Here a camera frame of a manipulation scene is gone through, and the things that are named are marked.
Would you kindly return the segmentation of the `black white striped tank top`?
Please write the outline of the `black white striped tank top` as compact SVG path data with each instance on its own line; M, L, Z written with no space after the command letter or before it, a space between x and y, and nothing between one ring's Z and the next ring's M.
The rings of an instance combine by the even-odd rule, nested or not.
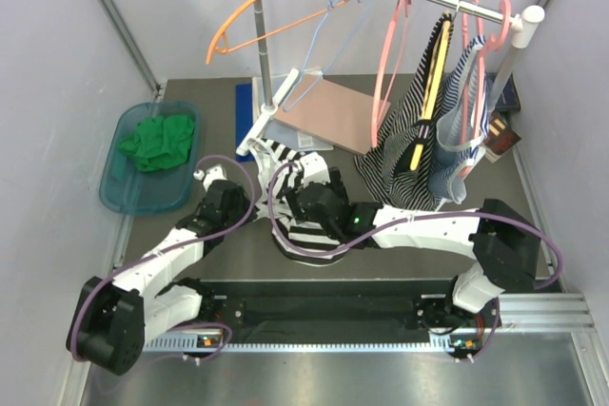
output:
M285 193L302 186L295 162L304 155L279 142L251 139L248 149L258 166L261 197L255 204L255 218L271 221L271 235L280 251L290 260L326 266L340 261L348 251L329 238L316 222L297 222Z

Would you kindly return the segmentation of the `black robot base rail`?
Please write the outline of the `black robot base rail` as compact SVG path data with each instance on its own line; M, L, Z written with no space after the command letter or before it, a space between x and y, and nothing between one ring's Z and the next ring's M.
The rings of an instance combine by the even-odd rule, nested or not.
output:
M493 324L494 306L466 311L450 297L447 280L223 280L183 279L202 296L195 317L219 319L234 328L278 321L394 321L407 329Z

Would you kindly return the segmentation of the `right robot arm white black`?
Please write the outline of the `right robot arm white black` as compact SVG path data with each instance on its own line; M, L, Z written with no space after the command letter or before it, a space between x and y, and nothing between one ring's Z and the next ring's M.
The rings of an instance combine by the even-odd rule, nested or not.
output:
M464 326L503 293L536 289L537 228L507 203L487 199L464 211L404 210L381 203L353 203L338 169L324 183L301 184L287 171L273 185L273 235L295 261L329 265L353 249L398 247L466 257L471 267L454 278L443 311Z

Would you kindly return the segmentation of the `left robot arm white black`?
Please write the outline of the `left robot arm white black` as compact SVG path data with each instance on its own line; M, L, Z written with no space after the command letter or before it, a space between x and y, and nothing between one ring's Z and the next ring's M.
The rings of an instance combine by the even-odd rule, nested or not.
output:
M240 184L227 179L208 184L196 210L140 260L85 282L66 339L72 358L122 375L144 346L166 331L188 321L210 324L216 305L208 291L193 280L175 278L252 218Z

